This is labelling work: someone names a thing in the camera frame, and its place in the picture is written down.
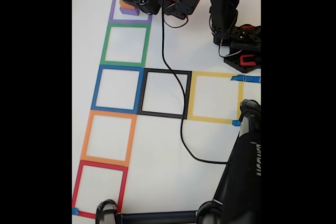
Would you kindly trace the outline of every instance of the red clip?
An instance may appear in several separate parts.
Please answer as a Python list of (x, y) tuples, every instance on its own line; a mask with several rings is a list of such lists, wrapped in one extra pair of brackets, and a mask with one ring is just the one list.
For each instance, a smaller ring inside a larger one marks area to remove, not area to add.
[(240, 65), (242, 67), (254, 67), (254, 66), (256, 66), (257, 63), (255, 61), (248, 61), (248, 62), (244, 61), (245, 58), (253, 58), (253, 57), (255, 57), (255, 55), (242, 55), (240, 57)]
[(250, 28), (255, 28), (255, 26), (242, 26), (242, 29), (250, 29)]

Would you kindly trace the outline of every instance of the black border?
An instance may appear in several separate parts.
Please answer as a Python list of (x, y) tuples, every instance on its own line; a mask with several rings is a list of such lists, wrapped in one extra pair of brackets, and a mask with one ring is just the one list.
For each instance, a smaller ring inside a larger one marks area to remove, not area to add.
[(176, 74), (185, 74), (187, 75), (187, 85), (185, 91), (185, 106), (184, 106), (184, 113), (183, 114), (168, 114), (168, 113), (160, 113), (160, 112), (151, 112), (151, 111), (142, 111), (143, 106), (143, 99), (146, 90), (146, 83), (147, 83), (147, 76), (149, 72), (155, 73), (170, 73), (172, 72), (168, 69), (155, 69), (155, 68), (144, 68), (143, 78), (142, 78), (142, 85), (141, 85), (141, 92), (140, 92), (140, 100), (138, 105), (138, 115), (151, 115), (151, 116), (160, 116), (163, 118), (177, 118), (177, 119), (187, 119), (188, 114), (188, 106), (189, 106), (189, 97), (190, 97), (190, 86), (191, 86), (191, 77), (192, 71), (182, 71), (182, 70), (174, 70)]

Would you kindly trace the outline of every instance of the orange square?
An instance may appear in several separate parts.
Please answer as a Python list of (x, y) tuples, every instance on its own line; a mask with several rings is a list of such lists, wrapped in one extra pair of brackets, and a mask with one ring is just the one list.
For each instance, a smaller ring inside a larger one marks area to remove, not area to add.
[[(90, 139), (90, 133), (91, 133), (91, 127), (92, 127), (92, 121), (94, 115), (102, 115), (102, 116), (111, 116), (115, 118), (128, 118), (131, 119), (131, 128), (129, 133), (129, 139), (127, 144), (127, 150), (126, 150), (126, 156), (125, 160), (116, 160), (116, 159), (109, 159), (109, 158), (102, 158), (102, 157), (93, 157), (87, 155), (87, 148), (88, 143)], [(130, 157), (131, 157), (131, 151), (132, 151), (132, 144), (133, 144), (133, 137), (134, 137), (134, 129), (135, 129), (135, 122), (137, 120), (137, 117), (135, 114), (124, 114), (124, 113), (116, 113), (116, 112), (107, 112), (107, 111), (96, 111), (91, 110), (89, 114), (89, 120), (88, 125), (85, 132), (85, 138), (83, 143), (83, 148), (81, 152), (80, 159), (85, 161), (92, 161), (97, 163), (103, 163), (103, 164), (111, 164), (111, 165), (120, 165), (128, 167), (130, 163)]]

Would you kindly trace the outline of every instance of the yellow square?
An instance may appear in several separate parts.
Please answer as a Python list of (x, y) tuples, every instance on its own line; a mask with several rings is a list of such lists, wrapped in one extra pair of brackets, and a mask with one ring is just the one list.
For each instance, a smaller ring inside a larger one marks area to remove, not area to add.
[(191, 80), (191, 88), (190, 88), (190, 98), (189, 98), (189, 106), (188, 106), (188, 120), (194, 121), (203, 121), (203, 122), (212, 122), (212, 123), (227, 123), (232, 124), (233, 120), (238, 120), (240, 117), (240, 103), (243, 100), (244, 95), (244, 82), (238, 82), (238, 100), (236, 104), (237, 108), (237, 116), (235, 119), (220, 119), (220, 118), (209, 118), (206, 116), (196, 116), (193, 115), (194, 110), (194, 101), (195, 101), (195, 91), (196, 91), (196, 80), (198, 76), (207, 76), (207, 77), (221, 77), (221, 78), (232, 78), (232, 76), (236, 76), (237, 74), (232, 73), (211, 73), (211, 72), (198, 72), (193, 71), (192, 80)]

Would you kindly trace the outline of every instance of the blue tape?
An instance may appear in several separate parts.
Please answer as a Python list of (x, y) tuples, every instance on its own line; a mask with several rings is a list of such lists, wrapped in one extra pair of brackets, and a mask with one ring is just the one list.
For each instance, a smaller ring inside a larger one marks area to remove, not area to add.
[(240, 126), (240, 120), (233, 120), (232, 125), (233, 126)]
[(72, 214), (73, 215), (79, 215), (79, 211), (78, 211), (78, 209), (76, 207), (72, 208)]
[(245, 76), (245, 75), (238, 75), (232, 76), (231, 81), (245, 81), (245, 82), (254, 82), (254, 83), (261, 83), (261, 76)]

